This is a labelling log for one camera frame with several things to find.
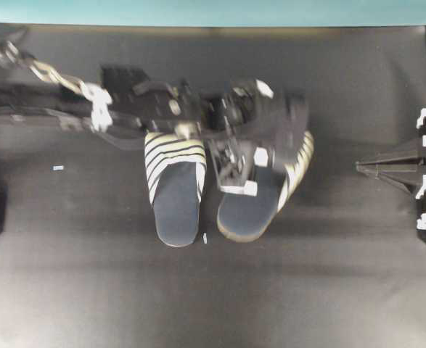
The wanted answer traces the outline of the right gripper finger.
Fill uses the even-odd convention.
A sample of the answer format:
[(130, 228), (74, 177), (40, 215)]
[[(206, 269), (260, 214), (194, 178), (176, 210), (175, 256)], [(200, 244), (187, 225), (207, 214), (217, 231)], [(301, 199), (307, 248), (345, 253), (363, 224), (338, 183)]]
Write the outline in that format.
[(422, 187), (423, 174), (418, 165), (357, 165), (356, 170), (413, 196)]
[(415, 163), (424, 156), (425, 150), (422, 145), (422, 140), (412, 139), (394, 146), (389, 150), (378, 152), (376, 155), (357, 161), (356, 165), (366, 166)]

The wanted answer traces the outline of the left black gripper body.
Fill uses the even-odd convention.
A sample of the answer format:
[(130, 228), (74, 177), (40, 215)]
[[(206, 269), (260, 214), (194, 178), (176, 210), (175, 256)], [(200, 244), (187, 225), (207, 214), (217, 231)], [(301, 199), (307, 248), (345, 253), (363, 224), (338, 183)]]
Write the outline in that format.
[(209, 96), (206, 141), (215, 160), (307, 160), (309, 111), (304, 95), (237, 80)]

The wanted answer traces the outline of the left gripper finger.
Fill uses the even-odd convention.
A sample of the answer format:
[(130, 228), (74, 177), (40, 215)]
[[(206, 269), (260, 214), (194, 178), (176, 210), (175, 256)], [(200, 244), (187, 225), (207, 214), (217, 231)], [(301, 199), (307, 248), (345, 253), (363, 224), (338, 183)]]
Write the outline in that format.
[(225, 194), (274, 197), (274, 147), (249, 138), (207, 140), (216, 183)]

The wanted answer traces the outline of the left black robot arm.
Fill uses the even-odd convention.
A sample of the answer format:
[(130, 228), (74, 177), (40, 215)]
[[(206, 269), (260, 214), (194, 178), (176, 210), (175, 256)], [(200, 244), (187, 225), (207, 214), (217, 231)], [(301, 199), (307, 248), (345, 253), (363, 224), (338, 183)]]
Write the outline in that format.
[(195, 90), (149, 78), (143, 70), (105, 67), (101, 85), (0, 83), (0, 124), (49, 125), (93, 131), (114, 146), (143, 149), (148, 185), (176, 162), (204, 163), (208, 149), (217, 186), (254, 196), (257, 172), (284, 178), (291, 194), (314, 153), (306, 100), (261, 80), (237, 80), (224, 90)]

